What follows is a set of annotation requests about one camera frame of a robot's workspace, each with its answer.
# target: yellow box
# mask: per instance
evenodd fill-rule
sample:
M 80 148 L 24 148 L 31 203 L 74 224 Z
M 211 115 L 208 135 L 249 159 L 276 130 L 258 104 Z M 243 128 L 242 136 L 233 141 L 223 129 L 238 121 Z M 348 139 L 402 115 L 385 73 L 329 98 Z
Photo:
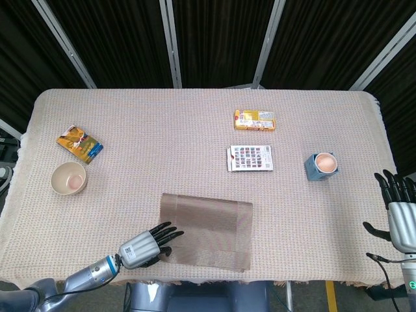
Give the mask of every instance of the yellow box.
M 234 113 L 234 128 L 237 130 L 274 131 L 276 119 L 273 112 L 261 110 L 236 110 Z

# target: black backdrop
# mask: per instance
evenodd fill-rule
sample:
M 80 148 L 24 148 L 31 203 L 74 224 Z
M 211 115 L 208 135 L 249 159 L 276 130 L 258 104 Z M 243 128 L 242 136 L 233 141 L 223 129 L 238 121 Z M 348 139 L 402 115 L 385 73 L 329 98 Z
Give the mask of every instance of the black backdrop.
M 49 0 L 99 88 L 171 88 L 157 0 Z M 273 0 L 173 0 L 185 88 L 251 83 Z M 286 0 L 261 84 L 348 90 L 416 1 Z M 0 118 L 24 132 L 36 97 L 85 84 L 31 1 L 0 1 Z M 416 43 L 366 88 L 381 103 L 399 173 L 416 171 Z

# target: robotic hand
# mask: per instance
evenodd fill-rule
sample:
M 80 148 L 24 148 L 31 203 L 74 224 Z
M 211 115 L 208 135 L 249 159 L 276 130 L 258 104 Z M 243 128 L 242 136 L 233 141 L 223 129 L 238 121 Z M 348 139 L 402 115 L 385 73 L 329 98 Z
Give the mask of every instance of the robotic hand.
M 387 181 L 380 174 L 374 176 L 382 190 L 390 231 L 374 229 L 368 222 L 363 225 L 370 234 L 392 242 L 404 254 L 404 260 L 392 261 L 371 253 L 367 256 L 375 260 L 383 271 L 380 261 L 401 264 L 411 311 L 416 312 L 416 184 L 410 178 L 403 179 L 387 170 L 383 173 Z
M 0 311 L 58 311 L 76 294 L 94 291 L 110 283 L 121 266 L 132 270 L 154 265 L 160 260 L 159 255 L 169 256 L 172 252 L 171 247 L 162 245 L 183 234 L 183 231 L 176 231 L 176 227 L 168 227 L 170 224 L 165 222 L 137 235 L 120 246 L 120 255 L 108 255 L 72 274 L 65 280 L 64 291 L 60 294 L 51 278 L 41 279 L 22 291 L 0 291 Z

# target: table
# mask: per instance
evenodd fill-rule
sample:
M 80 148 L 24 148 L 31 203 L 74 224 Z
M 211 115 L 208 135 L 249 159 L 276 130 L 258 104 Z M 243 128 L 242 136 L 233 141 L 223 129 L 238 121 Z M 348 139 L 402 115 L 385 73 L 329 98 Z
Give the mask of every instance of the table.
M 276 131 L 236 131 L 235 109 L 276 113 Z M 86 188 L 59 196 L 52 171 L 76 158 L 56 143 L 75 124 L 103 151 Z M 226 148 L 271 145 L 273 172 L 228 172 Z M 308 182 L 304 161 L 334 152 L 340 173 Z M 380 109 L 365 92 L 298 90 L 48 90 L 36 100 L 0 218 L 0 279 L 26 287 L 64 280 L 158 223 L 163 192 L 253 203 L 252 268 L 158 263 L 122 280 L 384 281 L 365 256 L 397 259 L 362 226 L 387 229 L 373 178 L 395 172 Z M 397 265 L 387 266 L 393 285 Z

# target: floor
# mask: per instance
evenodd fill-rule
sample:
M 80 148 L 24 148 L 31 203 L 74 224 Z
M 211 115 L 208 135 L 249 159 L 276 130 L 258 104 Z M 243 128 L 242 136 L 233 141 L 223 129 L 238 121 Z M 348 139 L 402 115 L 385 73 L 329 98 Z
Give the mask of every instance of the floor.
M 0 197 L 0 213 L 3 209 L 5 196 Z M 335 285 L 335 297 L 338 312 L 391 312 L 394 311 L 393 304 L 390 300 L 374 301 L 371 299 L 363 288 L 346 286 L 338 282 Z M 0 281 L 0 291 L 12 291 L 18 288 L 10 283 Z M 274 287 L 276 294 L 285 302 L 285 288 Z M 80 294 L 70 306 L 63 309 L 62 312 L 115 312 L 122 311 L 124 299 L 124 286 L 108 285 L 96 291 Z M 309 283 L 292 284 L 293 306 L 294 311 L 307 312 L 333 312 L 336 311 L 328 308 L 325 281 L 311 281 Z M 270 310 L 286 311 L 279 303 L 276 295 L 270 292 Z M 410 310 L 407 298 L 397 298 L 396 302 L 401 312 Z

